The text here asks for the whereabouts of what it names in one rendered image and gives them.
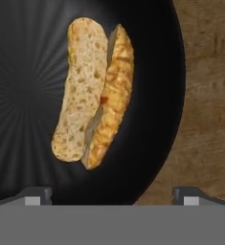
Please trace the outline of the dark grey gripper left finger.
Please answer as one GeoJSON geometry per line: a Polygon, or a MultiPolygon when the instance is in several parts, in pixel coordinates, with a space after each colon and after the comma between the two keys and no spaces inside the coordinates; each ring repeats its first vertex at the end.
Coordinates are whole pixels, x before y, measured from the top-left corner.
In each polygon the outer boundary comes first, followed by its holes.
{"type": "Polygon", "coordinates": [[[27,187],[15,196],[0,200],[0,206],[50,206],[52,204],[52,193],[50,187],[27,187]]]}

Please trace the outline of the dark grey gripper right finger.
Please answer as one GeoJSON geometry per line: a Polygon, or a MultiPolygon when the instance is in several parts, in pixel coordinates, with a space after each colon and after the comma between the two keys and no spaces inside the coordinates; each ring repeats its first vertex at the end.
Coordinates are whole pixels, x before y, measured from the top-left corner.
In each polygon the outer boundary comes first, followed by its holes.
{"type": "Polygon", "coordinates": [[[178,206],[225,206],[224,200],[212,197],[197,187],[174,187],[172,203],[178,206]]]}

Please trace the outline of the black round bowl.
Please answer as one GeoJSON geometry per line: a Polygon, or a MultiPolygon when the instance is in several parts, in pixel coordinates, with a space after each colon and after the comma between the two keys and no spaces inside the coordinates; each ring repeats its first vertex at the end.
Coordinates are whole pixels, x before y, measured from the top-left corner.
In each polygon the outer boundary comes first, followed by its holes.
{"type": "Polygon", "coordinates": [[[132,205],[168,158],[186,87],[173,0],[0,0],[0,200],[49,187],[56,205],[132,205]],[[130,104],[99,167],[51,150],[68,71],[67,33],[79,17],[107,33],[123,25],[135,73],[130,104]]]}

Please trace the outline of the pale split hot dog bun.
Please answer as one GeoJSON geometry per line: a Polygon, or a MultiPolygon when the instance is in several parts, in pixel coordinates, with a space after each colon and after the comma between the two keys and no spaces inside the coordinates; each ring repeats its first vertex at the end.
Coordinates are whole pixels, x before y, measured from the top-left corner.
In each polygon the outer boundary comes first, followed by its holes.
{"type": "Polygon", "coordinates": [[[68,75],[51,148],[61,161],[99,166],[118,134],[133,89],[134,50],[123,25],[106,34],[89,17],[68,28],[68,75]]]}

